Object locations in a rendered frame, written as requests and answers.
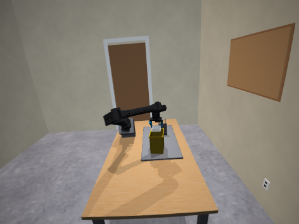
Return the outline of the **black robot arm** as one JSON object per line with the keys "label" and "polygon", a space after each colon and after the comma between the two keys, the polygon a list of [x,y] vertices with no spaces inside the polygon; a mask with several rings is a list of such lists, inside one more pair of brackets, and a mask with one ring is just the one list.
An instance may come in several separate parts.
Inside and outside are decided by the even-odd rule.
{"label": "black robot arm", "polygon": [[123,132],[129,132],[131,128],[130,124],[130,116],[136,116],[141,115],[145,113],[153,113],[157,114],[159,113],[160,118],[160,112],[166,111],[167,107],[166,105],[161,105],[161,102],[156,102],[155,104],[152,104],[150,106],[145,106],[141,108],[135,108],[135,109],[128,109],[128,110],[121,110],[120,108],[113,108],[109,113],[103,116],[105,125],[120,125],[122,126],[121,131]]}

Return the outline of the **yellow open-top bin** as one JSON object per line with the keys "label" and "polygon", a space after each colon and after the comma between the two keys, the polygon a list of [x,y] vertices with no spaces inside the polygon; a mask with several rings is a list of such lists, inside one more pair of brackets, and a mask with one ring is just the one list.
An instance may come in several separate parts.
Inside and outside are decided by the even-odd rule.
{"label": "yellow open-top bin", "polygon": [[164,147],[164,128],[161,128],[161,132],[149,133],[149,144],[151,154],[163,154]]}

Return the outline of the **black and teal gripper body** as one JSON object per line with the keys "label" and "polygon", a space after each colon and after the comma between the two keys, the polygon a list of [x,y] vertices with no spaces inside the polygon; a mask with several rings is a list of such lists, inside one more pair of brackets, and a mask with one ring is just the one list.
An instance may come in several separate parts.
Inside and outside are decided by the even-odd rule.
{"label": "black and teal gripper body", "polygon": [[161,122],[161,123],[163,122],[162,117],[159,118],[159,113],[157,113],[157,114],[153,113],[153,118],[151,117],[149,119],[149,121],[155,121],[155,122]]}

